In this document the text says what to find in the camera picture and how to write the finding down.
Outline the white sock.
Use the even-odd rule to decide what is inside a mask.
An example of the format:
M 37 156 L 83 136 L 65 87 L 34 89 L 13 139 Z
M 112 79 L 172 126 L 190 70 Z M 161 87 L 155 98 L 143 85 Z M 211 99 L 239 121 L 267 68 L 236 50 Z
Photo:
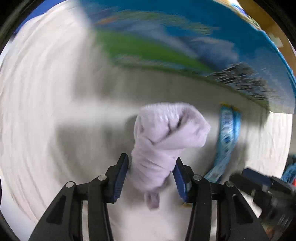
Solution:
M 188 103 L 155 103 L 140 109 L 129 178 L 144 194 L 148 209 L 159 208 L 159 192 L 182 151 L 203 147 L 210 129 L 203 115 Z

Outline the blue snack packet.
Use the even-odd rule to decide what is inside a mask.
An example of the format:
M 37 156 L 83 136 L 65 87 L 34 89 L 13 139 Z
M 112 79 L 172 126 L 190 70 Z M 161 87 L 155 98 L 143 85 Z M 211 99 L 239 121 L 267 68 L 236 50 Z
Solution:
M 216 156 L 212 169 L 205 178 L 212 183 L 219 183 L 231 159 L 231 154 L 239 138 L 241 113 L 234 106 L 220 106 L 219 135 Z

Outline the cardboard box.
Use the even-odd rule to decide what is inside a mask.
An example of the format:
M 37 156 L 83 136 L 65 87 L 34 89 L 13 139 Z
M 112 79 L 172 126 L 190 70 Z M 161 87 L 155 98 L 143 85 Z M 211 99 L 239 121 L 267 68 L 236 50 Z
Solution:
M 257 24 L 217 1 L 80 1 L 112 62 L 228 87 L 295 113 L 295 76 Z

